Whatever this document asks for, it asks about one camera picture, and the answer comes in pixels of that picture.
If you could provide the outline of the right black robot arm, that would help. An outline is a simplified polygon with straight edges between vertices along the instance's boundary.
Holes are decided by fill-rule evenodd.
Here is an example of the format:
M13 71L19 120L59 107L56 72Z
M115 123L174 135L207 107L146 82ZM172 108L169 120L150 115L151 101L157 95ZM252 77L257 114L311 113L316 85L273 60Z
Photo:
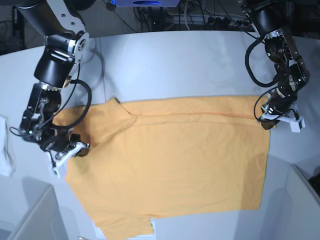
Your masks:
M29 101L19 125L20 136L35 143L44 152L56 152L56 160L84 157L89 143L73 133L86 116L92 103L92 91L87 83L72 79L80 71L83 51L89 39L85 24L67 0L19 0L15 6L31 25L44 36L44 51L35 68ZM87 103L80 117L69 125L53 123L61 106L61 89L81 85L87 91Z

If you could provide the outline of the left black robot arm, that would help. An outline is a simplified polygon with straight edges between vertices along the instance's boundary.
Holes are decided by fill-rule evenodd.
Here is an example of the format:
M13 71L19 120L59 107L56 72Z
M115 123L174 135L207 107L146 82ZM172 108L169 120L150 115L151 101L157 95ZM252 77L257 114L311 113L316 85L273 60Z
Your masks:
M261 95L267 97L267 101L261 105L261 116L256 120L265 130L284 122L290 125L293 133L299 133L306 124L296 101L298 92L309 81L310 72L297 49L287 17L276 0L240 0L238 3L258 34L246 50L246 70L256 85L267 89ZM269 83L259 81L250 66L250 55L259 44L264 44L265 53L276 70Z

